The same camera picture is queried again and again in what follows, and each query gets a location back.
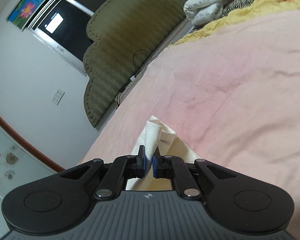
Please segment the white textured pants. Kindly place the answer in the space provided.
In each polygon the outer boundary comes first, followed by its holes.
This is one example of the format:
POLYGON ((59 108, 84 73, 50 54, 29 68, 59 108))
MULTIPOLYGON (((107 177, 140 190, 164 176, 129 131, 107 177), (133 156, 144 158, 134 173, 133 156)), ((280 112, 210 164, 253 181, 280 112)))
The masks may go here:
POLYGON ((138 154, 139 147, 145 147, 146 176, 143 179, 133 178, 127 181, 126 190, 130 191, 165 191, 171 190, 171 182, 168 179, 155 179, 152 172, 152 157, 158 148, 161 155, 178 156, 186 163, 194 163, 200 156, 179 137, 169 126, 161 122, 155 116, 147 120, 145 127, 136 140, 131 152, 138 154))

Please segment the pink bed sheet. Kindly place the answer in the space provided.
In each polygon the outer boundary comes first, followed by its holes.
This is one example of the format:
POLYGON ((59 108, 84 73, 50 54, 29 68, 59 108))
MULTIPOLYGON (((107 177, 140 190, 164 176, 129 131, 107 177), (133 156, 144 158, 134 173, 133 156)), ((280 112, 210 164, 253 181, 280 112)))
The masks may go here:
POLYGON ((164 50, 84 161, 129 154, 152 116, 200 157, 285 189, 300 239, 300 10, 164 50))

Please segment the olive green padded headboard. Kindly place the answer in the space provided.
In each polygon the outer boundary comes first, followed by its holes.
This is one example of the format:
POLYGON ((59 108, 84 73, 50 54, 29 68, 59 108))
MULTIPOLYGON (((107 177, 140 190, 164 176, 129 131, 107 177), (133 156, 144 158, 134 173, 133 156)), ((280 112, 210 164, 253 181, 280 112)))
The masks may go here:
POLYGON ((120 90, 183 20, 187 0, 106 0, 89 20, 84 109, 96 126, 120 90))

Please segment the white printed pillow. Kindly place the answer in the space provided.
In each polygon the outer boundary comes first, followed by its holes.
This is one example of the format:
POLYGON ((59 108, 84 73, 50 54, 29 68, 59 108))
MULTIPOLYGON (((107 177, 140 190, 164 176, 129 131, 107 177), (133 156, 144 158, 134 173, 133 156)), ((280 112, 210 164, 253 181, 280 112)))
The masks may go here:
POLYGON ((183 10, 194 26, 201 26, 220 18, 228 2, 230 0, 187 0, 183 10))

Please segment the yellow zebra patterned blanket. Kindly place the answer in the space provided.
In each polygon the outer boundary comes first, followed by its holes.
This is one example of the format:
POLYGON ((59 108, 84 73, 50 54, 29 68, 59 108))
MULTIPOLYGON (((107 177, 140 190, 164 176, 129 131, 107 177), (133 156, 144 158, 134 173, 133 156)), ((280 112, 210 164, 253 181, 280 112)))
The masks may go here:
POLYGON ((221 18, 195 29, 193 32, 179 39, 172 46, 208 37, 222 27, 291 10, 300 10, 300 0, 233 0, 226 6, 221 18))

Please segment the blue floral curtain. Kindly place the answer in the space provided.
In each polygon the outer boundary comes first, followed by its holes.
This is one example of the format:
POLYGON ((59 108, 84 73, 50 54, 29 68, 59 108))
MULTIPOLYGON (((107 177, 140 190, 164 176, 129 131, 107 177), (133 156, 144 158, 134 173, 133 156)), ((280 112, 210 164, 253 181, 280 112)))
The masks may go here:
POLYGON ((45 0, 20 0, 7 16, 7 21, 23 29, 27 21, 45 0))

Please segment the white wall socket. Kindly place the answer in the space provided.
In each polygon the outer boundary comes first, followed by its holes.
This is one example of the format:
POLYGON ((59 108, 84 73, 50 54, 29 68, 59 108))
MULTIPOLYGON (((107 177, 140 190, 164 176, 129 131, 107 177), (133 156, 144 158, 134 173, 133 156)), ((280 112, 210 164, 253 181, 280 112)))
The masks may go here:
POLYGON ((63 98, 65 92, 62 91, 61 89, 57 89, 57 91, 55 92, 53 98, 52 98, 52 103, 55 104, 56 106, 59 105, 61 99, 63 98))

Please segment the dark aluminium frame window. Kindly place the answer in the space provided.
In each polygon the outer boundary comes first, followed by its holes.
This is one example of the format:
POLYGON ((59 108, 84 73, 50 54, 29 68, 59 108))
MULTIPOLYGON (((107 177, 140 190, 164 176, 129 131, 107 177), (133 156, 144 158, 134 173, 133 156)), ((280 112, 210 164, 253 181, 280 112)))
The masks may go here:
POLYGON ((106 0, 45 0, 26 24, 33 35, 85 75, 83 56, 91 45, 86 26, 106 0))

